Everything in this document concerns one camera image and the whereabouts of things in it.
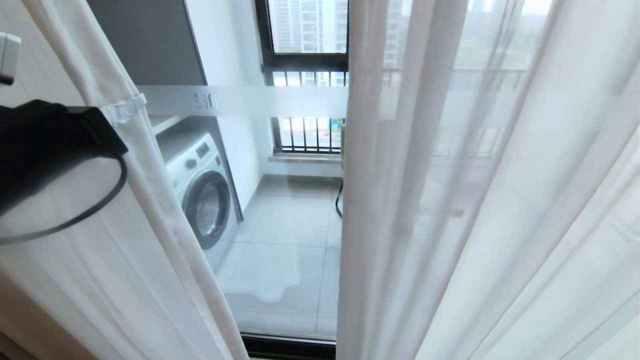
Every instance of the front-loading washing machine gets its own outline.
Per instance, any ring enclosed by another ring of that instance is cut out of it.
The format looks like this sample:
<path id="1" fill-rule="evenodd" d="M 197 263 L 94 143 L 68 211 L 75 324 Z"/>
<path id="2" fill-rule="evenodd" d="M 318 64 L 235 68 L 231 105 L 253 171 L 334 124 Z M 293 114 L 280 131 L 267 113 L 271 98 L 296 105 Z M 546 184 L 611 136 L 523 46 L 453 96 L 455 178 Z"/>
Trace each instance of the front-loading washing machine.
<path id="1" fill-rule="evenodd" d="M 167 172 L 182 210 L 213 270 L 236 234 L 231 184 L 209 133 L 175 133 L 158 138 Z"/>

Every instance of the white sheer curtain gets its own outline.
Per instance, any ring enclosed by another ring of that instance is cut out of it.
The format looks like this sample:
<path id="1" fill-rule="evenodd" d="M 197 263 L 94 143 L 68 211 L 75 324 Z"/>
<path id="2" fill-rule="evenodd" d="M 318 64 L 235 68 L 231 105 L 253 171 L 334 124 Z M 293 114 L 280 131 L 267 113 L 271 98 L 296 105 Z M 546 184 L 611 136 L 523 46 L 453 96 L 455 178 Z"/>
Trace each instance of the white sheer curtain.
<path id="1" fill-rule="evenodd" d="M 338 358 L 637 359 L 640 3 L 350 19 Z"/>
<path id="2" fill-rule="evenodd" d="M 17 24 L 16 35 L 28 49 L 20 63 L 28 64 L 28 71 L 19 67 L 16 87 L 2 90 L 3 105 L 29 101 L 41 88 L 66 91 L 72 83 L 70 91 L 84 104 L 100 107 L 129 148 L 129 176 L 121 193 L 96 215 L 46 238 L 0 247 L 3 280 L 14 283 L 99 359 L 248 359 L 166 178 L 144 96 L 86 2 L 0 4 L 3 11 L 5 7 L 28 13 L 24 17 L 31 25 Z M 47 46 L 30 45 L 42 39 Z M 46 53 L 51 49 L 59 63 L 42 60 L 51 59 Z M 60 63 L 66 79 L 49 74 Z M 46 83 L 56 78 L 61 81 Z M 60 98 L 42 95 L 45 100 Z M 119 173 L 111 160 L 83 163 L 0 218 L 0 236 L 44 229 L 73 217 L 101 199 Z M 20 331 L 18 335 L 28 338 Z M 29 345 L 41 359 L 60 356 L 38 343 Z"/>

